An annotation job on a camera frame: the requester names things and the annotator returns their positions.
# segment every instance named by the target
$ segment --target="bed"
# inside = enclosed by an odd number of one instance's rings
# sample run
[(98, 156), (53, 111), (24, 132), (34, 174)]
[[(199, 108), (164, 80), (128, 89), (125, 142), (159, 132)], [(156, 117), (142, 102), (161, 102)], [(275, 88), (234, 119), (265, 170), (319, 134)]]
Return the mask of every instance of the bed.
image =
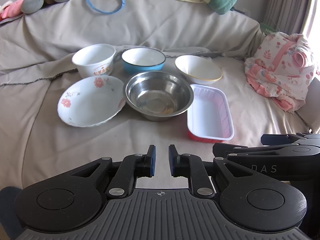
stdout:
[[(112, 11), (118, 0), (91, 0)], [(167, 56), (164, 71), (178, 74), (174, 60), (197, 54), (211, 58), (223, 71), (214, 84), (225, 92), (234, 123), (229, 143), (260, 145), (264, 133), (308, 132), (319, 123), (320, 106), (314, 96), (318, 80), (310, 86), (307, 105), (297, 114), (283, 112), (257, 94), (246, 82), (243, 60), (254, 54), (263, 34), (259, 23), (234, 11), (223, 16), (205, 4), (176, 0), (126, 0), (118, 13), (105, 16), (84, 0), (71, 0), (41, 9), (0, 28), (0, 189), (27, 187), (95, 159), (114, 161), (146, 153), (156, 145), (156, 174), (138, 179), (137, 187), (186, 187), (187, 179), (171, 177), (168, 146), (180, 153), (211, 161), (212, 144), (187, 137), (186, 114), (167, 122), (145, 120), (129, 106), (106, 124), (75, 128), (57, 114), (61, 94), (80, 76), (71, 63), (79, 49), (96, 43), (117, 50), (112, 75), (126, 80), (119, 58), (125, 49), (146, 46)]]

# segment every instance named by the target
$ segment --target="blue enamel bowl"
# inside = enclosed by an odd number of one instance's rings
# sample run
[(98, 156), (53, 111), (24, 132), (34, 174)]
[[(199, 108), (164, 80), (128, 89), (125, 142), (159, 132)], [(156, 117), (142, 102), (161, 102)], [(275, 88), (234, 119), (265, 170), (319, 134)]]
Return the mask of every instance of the blue enamel bowl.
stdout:
[(129, 74), (161, 70), (165, 62), (165, 55), (150, 48), (134, 48), (122, 54), (123, 68)]

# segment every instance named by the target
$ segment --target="plastic food tray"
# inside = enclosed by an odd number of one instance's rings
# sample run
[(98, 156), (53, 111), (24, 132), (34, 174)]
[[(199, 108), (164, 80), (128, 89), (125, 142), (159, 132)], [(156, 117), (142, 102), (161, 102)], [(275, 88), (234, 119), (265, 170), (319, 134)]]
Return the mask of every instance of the plastic food tray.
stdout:
[(191, 85), (195, 99), (188, 109), (188, 136), (216, 143), (233, 138), (234, 129), (226, 95), (217, 88)]

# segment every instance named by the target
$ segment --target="gray curtain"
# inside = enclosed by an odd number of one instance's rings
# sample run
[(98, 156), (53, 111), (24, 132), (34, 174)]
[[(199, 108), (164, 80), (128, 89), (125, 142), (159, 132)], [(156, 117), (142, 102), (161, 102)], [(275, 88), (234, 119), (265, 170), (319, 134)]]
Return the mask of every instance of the gray curtain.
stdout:
[(263, 23), (287, 34), (300, 33), (309, 0), (269, 0)]

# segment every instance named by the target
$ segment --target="pink clothing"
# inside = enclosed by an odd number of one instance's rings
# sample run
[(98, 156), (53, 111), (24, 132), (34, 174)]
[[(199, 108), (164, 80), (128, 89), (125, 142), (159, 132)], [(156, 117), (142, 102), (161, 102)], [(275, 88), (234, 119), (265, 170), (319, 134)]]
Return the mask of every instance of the pink clothing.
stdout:
[(291, 113), (306, 103), (308, 86), (318, 69), (306, 38), (281, 32), (268, 35), (244, 66), (253, 89)]

